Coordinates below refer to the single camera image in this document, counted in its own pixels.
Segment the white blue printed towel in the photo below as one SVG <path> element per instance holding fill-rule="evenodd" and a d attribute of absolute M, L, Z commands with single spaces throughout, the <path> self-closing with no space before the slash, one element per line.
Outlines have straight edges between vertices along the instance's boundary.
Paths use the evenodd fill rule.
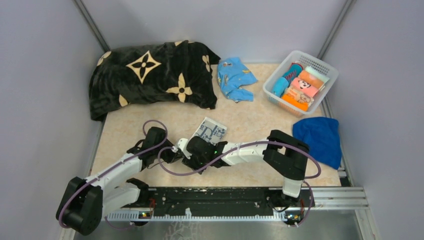
<path fill-rule="evenodd" d="M 207 143 L 216 145 L 222 141 L 223 137 L 227 132 L 228 127 L 209 118 L 205 117 L 199 127 L 196 129 L 193 137 L 200 137 Z"/>

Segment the bright blue terry towel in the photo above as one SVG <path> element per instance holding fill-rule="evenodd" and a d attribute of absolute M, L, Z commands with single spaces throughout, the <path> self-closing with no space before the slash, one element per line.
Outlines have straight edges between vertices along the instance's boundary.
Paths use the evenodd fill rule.
<path fill-rule="evenodd" d="M 289 86 L 289 84 L 290 84 L 289 81 L 285 77 L 280 77 L 274 83 L 271 92 L 275 96 L 280 98 L 284 94 L 284 92 L 285 92 L 286 88 Z"/>

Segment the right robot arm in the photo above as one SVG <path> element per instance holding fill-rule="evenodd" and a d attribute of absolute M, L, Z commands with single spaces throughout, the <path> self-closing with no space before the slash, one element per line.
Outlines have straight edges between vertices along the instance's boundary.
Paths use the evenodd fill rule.
<path fill-rule="evenodd" d="M 283 177 L 283 203 L 295 206 L 301 200 L 310 147 L 280 130 L 272 130 L 265 139 L 242 143 L 221 141 L 213 144 L 199 136 L 182 138 L 176 148 L 184 156 L 183 164 L 194 171 L 206 165 L 221 168 L 267 163 Z"/>

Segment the dark blue towel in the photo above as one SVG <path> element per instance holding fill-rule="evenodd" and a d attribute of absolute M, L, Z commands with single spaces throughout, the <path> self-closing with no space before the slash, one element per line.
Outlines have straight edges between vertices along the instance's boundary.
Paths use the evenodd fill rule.
<path fill-rule="evenodd" d="M 309 145 L 309 154 L 318 162 L 338 170 L 342 160 L 339 121 L 329 117 L 309 117 L 292 126 L 294 138 Z"/>

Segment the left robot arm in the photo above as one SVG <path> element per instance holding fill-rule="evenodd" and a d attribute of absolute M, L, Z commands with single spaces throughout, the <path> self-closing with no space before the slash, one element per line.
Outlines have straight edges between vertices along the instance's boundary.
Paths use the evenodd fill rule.
<path fill-rule="evenodd" d="M 72 178 L 56 212 L 59 225 L 87 236 L 122 207 L 148 208 L 146 216 L 151 217 L 155 200 L 149 186 L 133 176 L 150 166 L 160 150 L 173 147 L 167 136 L 166 129 L 153 126 L 145 138 L 106 169 L 86 178 Z"/>

